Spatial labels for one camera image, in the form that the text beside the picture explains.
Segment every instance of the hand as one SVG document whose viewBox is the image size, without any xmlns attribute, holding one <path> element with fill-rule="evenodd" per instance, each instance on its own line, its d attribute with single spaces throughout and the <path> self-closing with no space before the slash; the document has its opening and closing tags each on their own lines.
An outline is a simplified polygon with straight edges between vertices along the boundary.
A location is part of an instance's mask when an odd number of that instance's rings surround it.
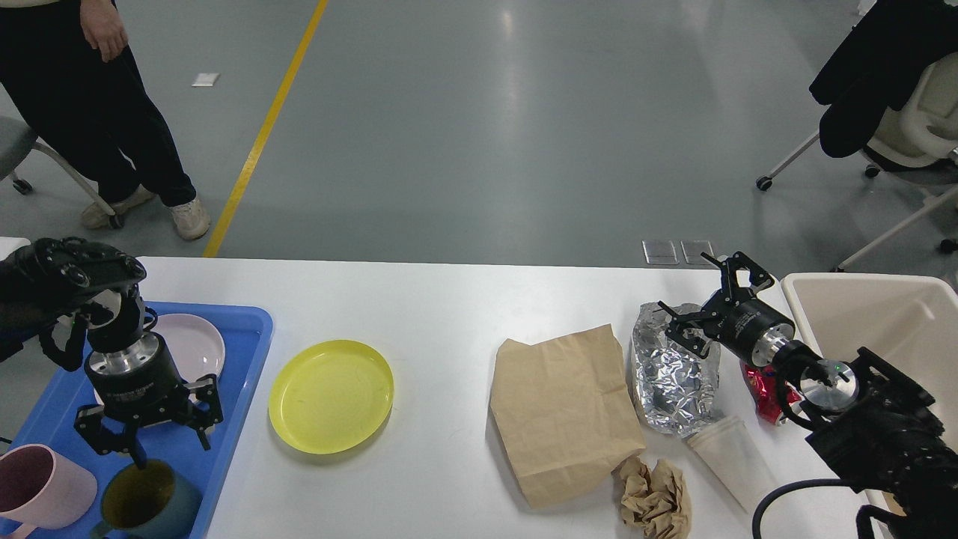
<svg viewBox="0 0 958 539">
<path fill-rule="evenodd" d="M 119 56 L 129 42 L 123 20 L 109 0 L 80 0 L 80 27 L 104 63 Z"/>
</svg>

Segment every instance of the paper bag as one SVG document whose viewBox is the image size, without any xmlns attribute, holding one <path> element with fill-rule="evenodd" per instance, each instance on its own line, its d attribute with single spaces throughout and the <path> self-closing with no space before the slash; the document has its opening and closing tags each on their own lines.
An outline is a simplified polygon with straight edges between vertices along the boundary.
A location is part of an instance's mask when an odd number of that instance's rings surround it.
<svg viewBox="0 0 958 539">
<path fill-rule="evenodd" d="M 532 508 L 591 491 L 645 448 L 609 325 L 534 346 L 506 340 L 490 407 Z"/>
</svg>

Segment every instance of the sneaker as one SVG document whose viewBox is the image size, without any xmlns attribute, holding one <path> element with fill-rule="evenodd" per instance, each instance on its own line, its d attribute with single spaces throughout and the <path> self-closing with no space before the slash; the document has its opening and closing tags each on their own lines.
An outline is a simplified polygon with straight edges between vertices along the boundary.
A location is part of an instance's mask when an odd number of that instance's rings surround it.
<svg viewBox="0 0 958 539">
<path fill-rule="evenodd" d="M 152 199 L 156 195 L 147 191 L 144 186 L 139 186 L 136 188 L 136 191 L 133 192 L 126 200 L 120 200 L 110 204 L 110 207 L 113 208 L 113 211 L 117 212 L 117 215 L 123 215 L 132 208 L 139 206 L 140 204 Z M 94 229 L 94 228 L 103 228 L 110 224 L 110 218 L 103 212 L 103 209 L 100 208 L 97 204 L 90 204 L 83 210 L 83 213 L 80 214 L 80 223 L 84 228 Z"/>
<path fill-rule="evenodd" d="M 210 229 L 210 214 L 206 213 L 199 197 L 185 204 L 173 206 L 170 212 L 173 214 L 176 233 L 184 240 L 200 238 Z"/>
</svg>

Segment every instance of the floor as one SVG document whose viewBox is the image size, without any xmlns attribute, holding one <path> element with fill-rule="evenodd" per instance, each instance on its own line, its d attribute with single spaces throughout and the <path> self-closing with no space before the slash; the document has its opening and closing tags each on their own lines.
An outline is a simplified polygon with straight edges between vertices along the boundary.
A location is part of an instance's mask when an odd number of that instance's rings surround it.
<svg viewBox="0 0 958 539">
<path fill-rule="evenodd" d="M 330 0 L 215 250 L 645 267 L 643 240 L 708 240 L 779 275 L 827 270 L 922 204 L 899 177 L 865 179 L 863 157 L 817 148 L 768 192 L 754 186 L 816 129 L 823 108 L 807 88 L 857 21 L 856 5 Z M 216 221 L 316 2 L 120 9 Z M 191 87 L 200 72 L 221 77 Z M 2 92 L 0 114 L 16 115 Z M 61 170 L 35 154 L 20 172 L 36 192 L 0 184 L 0 236 L 83 236 L 134 255 L 200 256 L 208 246 L 179 240 L 158 202 L 123 230 L 83 230 L 87 201 Z M 945 208 L 850 270 L 953 281 L 958 259 L 933 247 L 956 234 Z M 29 404 L 49 376 L 45 363 L 23 360 L 0 364 L 7 437 L 19 427 L 13 401 Z"/>
</svg>

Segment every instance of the red wrapper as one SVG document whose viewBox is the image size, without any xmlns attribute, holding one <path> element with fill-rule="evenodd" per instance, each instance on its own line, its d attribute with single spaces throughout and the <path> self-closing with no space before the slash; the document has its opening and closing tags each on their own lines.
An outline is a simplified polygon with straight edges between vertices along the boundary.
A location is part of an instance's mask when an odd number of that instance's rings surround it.
<svg viewBox="0 0 958 539">
<path fill-rule="evenodd" d="M 748 385 L 752 398 L 755 399 L 755 412 L 772 425 L 785 423 L 785 415 L 775 398 L 775 369 L 771 365 L 756 368 L 740 363 L 741 375 Z M 802 397 L 791 386 L 788 387 L 787 399 L 789 405 L 802 400 Z"/>
</svg>

